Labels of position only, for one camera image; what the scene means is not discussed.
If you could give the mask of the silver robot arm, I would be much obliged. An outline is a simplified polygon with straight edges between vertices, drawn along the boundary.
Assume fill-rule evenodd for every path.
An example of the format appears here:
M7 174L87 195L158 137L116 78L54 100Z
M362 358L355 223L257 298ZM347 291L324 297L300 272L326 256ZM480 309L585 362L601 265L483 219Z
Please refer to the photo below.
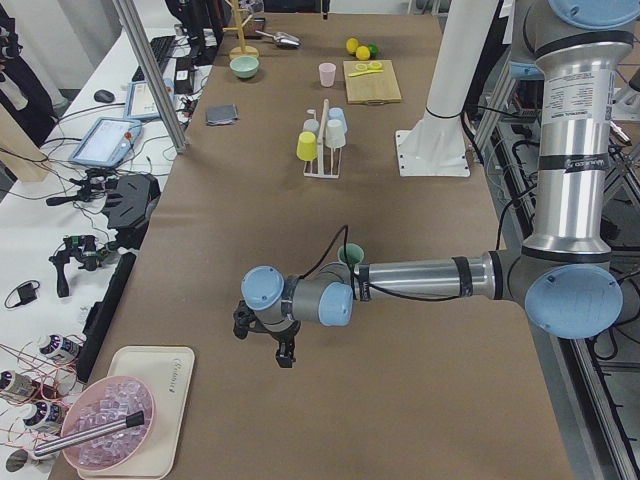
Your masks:
M513 13L512 50L544 77L534 228L521 248L373 265L319 261L290 277L259 266L241 283L236 337L271 336L277 363L289 368L302 322L344 326L354 302L380 295L508 300L564 339L592 337L615 323L623 294L609 271L600 219L615 71L631 52L639 5L518 1Z

